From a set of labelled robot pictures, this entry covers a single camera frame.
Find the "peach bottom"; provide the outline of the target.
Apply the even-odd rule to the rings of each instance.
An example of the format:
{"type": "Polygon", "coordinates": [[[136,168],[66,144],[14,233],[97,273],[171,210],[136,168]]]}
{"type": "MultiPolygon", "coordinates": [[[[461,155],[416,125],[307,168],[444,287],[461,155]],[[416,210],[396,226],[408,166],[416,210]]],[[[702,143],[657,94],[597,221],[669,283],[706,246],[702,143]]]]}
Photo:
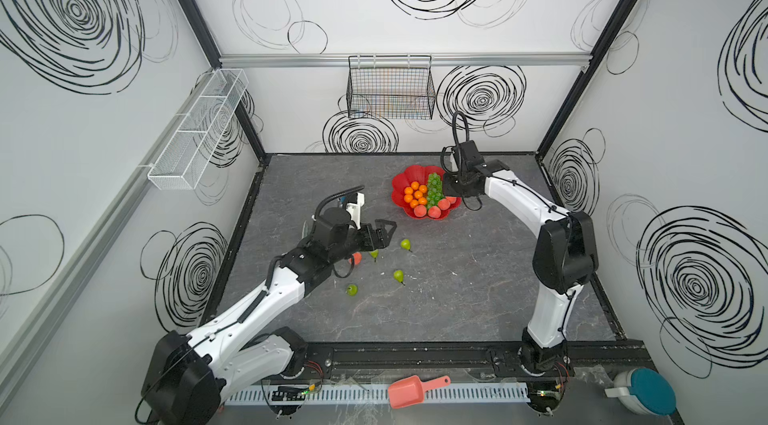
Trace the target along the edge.
{"type": "Polygon", "coordinates": [[[433,206],[428,210],[428,216],[433,219],[441,217],[442,211],[438,206],[433,206]]]}

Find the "green grape bunch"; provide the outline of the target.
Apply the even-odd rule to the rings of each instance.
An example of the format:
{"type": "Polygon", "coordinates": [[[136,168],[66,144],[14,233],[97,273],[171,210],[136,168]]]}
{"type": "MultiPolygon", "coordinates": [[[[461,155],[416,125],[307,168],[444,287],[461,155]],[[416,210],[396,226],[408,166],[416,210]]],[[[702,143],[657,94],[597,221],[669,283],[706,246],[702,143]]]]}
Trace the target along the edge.
{"type": "Polygon", "coordinates": [[[427,191],[424,193],[424,198],[427,200],[427,208],[437,206],[444,199],[441,175],[430,173],[427,177],[426,188],[427,191]]]}

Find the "red flower fruit bowl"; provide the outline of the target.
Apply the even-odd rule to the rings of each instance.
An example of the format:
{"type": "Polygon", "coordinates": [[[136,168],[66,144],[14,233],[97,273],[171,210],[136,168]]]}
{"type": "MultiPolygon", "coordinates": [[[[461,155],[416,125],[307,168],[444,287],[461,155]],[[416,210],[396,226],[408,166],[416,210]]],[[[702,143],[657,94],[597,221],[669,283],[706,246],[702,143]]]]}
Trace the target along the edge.
{"type": "Polygon", "coordinates": [[[442,220],[444,218],[447,218],[449,216],[449,214],[451,213],[451,211],[456,209],[456,208],[458,208],[459,205],[462,203],[462,200],[460,198],[456,197],[457,201],[456,201],[455,204],[453,204],[453,205],[450,204],[450,207],[447,210],[441,210],[442,214],[441,214],[440,218],[433,219],[433,218],[430,218],[428,216],[428,210],[430,208],[427,208],[427,206],[426,206],[427,200],[424,198],[424,194],[423,194],[423,197],[420,198],[420,199],[417,199],[417,200],[419,202],[419,205],[425,205],[426,206],[426,208],[427,208],[427,215],[425,217],[422,217],[422,218],[417,218],[414,215],[413,208],[410,207],[409,203],[406,203],[404,201],[404,198],[403,198],[405,196],[404,189],[406,187],[409,187],[409,186],[411,187],[411,183],[413,181],[418,181],[420,185],[426,185],[427,177],[428,177],[428,175],[430,173],[438,173],[438,174],[441,175],[441,178],[443,178],[444,170],[442,168],[440,168],[440,167],[437,167],[437,166],[411,165],[411,166],[407,167],[404,172],[396,175],[392,179],[391,200],[392,200],[392,202],[396,206],[400,207],[411,218],[414,218],[414,219],[429,218],[429,219],[432,219],[432,220],[442,220]]]}

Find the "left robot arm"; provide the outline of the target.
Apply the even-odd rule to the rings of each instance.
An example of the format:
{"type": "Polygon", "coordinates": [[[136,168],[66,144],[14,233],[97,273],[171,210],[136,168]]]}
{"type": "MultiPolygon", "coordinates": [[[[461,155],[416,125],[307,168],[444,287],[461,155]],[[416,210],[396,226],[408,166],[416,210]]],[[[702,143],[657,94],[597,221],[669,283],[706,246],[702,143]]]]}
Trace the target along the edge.
{"type": "Polygon", "coordinates": [[[395,222],[319,219],[292,250],[275,256],[264,282],[219,316],[156,343],[138,405],[148,424],[205,424],[231,395],[272,375],[300,372],[305,343],[288,329],[265,333],[282,312],[330,277],[340,261],[390,245],[395,222]]]}

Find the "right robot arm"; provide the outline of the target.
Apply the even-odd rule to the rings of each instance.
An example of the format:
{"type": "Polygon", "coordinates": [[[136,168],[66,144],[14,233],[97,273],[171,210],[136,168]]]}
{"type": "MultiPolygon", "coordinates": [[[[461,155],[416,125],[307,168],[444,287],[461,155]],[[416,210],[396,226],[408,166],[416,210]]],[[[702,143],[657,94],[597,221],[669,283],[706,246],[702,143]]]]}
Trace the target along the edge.
{"type": "Polygon", "coordinates": [[[556,205],[501,161],[485,160],[472,140],[444,147],[440,161],[445,195],[494,200],[536,238],[532,268],[539,288],[518,355],[526,373],[541,376],[567,356],[575,301],[599,267],[592,218],[556,205]]]}

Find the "peach top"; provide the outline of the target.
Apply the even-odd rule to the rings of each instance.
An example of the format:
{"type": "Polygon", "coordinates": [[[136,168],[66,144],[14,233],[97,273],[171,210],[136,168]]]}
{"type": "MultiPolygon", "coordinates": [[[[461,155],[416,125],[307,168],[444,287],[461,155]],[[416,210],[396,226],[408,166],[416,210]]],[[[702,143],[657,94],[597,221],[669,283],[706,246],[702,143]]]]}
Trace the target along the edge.
{"type": "Polygon", "coordinates": [[[422,218],[427,215],[427,208],[425,205],[417,205],[416,207],[413,208],[413,211],[414,211],[414,215],[417,218],[422,218]]]}

